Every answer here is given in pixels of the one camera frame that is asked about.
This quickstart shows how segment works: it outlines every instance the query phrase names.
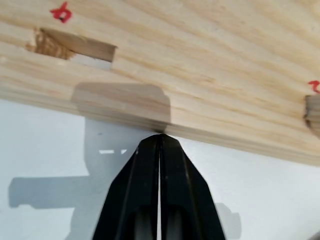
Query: wood grain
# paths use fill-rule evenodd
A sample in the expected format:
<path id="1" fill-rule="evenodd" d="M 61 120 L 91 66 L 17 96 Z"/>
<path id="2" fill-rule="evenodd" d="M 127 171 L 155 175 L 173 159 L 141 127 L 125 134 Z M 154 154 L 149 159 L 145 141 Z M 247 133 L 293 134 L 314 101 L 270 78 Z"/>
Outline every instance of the wood grain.
<path id="1" fill-rule="evenodd" d="M 70 0 L 65 24 L 61 4 L 0 2 L 0 97 L 320 164 L 318 1 Z M 116 46 L 111 70 L 27 51 L 34 28 Z"/>

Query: white background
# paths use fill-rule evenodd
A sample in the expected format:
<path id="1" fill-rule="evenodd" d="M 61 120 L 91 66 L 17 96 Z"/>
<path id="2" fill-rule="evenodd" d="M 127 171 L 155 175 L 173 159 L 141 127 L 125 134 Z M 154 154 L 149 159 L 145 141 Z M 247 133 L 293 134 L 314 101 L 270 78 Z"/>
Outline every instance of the white background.
<path id="1" fill-rule="evenodd" d="M 90 239 L 113 178 L 151 134 L 0 100 L 0 240 Z M 178 139 L 228 239 L 320 239 L 319 167 Z"/>

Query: red marking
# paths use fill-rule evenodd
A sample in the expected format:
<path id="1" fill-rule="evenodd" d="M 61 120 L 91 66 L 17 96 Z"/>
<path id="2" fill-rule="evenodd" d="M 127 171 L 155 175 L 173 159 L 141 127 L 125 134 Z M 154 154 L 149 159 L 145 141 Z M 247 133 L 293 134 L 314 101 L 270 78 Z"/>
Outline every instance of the red marking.
<path id="1" fill-rule="evenodd" d="M 318 85 L 320 84 L 319 81 L 317 81 L 317 80 L 310 81 L 310 82 L 308 82 L 308 84 L 313 85 L 313 86 L 312 86 L 312 90 L 313 90 L 314 92 L 320 94 L 320 91 L 317 90 L 317 87 L 318 87 Z"/>
<path id="2" fill-rule="evenodd" d="M 72 16 L 72 12 L 67 9 L 67 2 L 65 1 L 60 8 L 50 10 L 55 19 L 59 19 L 62 23 L 66 23 Z"/>

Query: clamp jaw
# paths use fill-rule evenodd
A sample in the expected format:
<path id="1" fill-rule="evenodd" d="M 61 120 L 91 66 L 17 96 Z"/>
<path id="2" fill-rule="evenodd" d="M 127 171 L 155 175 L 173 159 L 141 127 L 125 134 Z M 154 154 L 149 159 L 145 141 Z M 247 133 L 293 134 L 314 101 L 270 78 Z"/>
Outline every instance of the clamp jaw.
<path id="1" fill-rule="evenodd" d="M 156 240 L 158 214 L 161 240 L 225 240 L 206 181 L 165 134 L 142 140 L 114 179 L 93 240 Z"/>

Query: rectangular notch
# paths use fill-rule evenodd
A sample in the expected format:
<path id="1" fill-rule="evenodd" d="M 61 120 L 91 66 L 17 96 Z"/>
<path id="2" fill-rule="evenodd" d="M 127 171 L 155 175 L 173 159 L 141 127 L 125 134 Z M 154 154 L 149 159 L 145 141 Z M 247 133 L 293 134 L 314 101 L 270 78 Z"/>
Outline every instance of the rectangular notch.
<path id="1" fill-rule="evenodd" d="M 35 29 L 34 36 L 35 43 L 27 44 L 27 50 L 97 68 L 109 69 L 116 51 L 114 45 L 53 29 Z"/>

